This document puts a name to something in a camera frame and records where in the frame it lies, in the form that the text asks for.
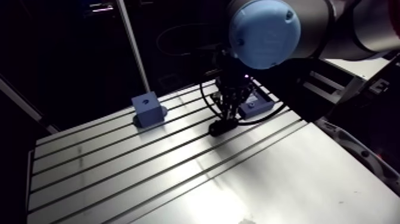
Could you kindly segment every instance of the blue joint cap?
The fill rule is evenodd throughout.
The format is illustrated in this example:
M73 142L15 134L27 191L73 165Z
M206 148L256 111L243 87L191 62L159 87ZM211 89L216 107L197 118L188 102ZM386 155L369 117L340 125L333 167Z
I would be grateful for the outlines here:
M296 12L280 0L256 0L242 6L229 25L232 54L253 69L284 62L299 43Z

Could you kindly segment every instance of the dark background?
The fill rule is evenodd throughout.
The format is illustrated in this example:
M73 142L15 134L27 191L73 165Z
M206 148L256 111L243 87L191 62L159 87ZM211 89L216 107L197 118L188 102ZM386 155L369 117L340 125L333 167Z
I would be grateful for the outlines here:
M145 91L118 11L88 14L88 0L15 0L1 13L0 74L60 130L106 116L131 105L130 98ZM199 80L210 58L193 60L184 54L217 43L224 34L225 1L126 0L151 89L162 96ZM183 24L174 31L171 27ZM305 89L297 80L319 67L313 60L289 60L257 79L304 119L312 122L333 105ZM336 73L336 68L324 67ZM397 141L400 95L399 67L392 63L378 76L390 81L379 97L368 92L341 105L333 123L350 131L400 170ZM0 92L1 141L5 172L3 202L17 215L6 218L23 223L27 152L47 131Z

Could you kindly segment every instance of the blue cube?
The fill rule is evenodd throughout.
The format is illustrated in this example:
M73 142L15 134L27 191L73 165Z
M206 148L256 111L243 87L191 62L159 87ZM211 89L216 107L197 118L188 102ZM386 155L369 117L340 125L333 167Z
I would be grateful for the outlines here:
M132 98L140 127L148 127L164 121L163 108L154 92Z

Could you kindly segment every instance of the black wire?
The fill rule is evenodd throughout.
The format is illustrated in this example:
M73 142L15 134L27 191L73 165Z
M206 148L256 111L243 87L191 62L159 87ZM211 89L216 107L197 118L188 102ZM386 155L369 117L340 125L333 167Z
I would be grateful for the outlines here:
M270 120L273 116L275 116L277 113L281 112L284 108L286 107L286 104L282 104L278 109L276 109L274 112L266 115L263 118L260 118L258 120L254 120L252 122L239 122L238 125L239 126L249 126L249 125L255 125L257 123L261 123L264 122L266 120Z
M200 87L201 98L203 98L203 100L204 100L205 104L207 105L207 107L208 107L217 117L219 117L220 119L222 119L222 116L221 116L219 113L217 113L217 112L215 111L215 109L213 109L213 107L208 103L206 97L204 96L204 92L203 92L203 83L200 83L200 84L199 84L199 87Z

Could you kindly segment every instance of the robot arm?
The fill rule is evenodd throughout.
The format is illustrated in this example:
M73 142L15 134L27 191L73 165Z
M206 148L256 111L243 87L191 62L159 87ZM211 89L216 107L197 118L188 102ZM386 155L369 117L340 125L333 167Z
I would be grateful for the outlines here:
M400 48L399 0L232 0L231 55L253 69L289 58L362 60Z

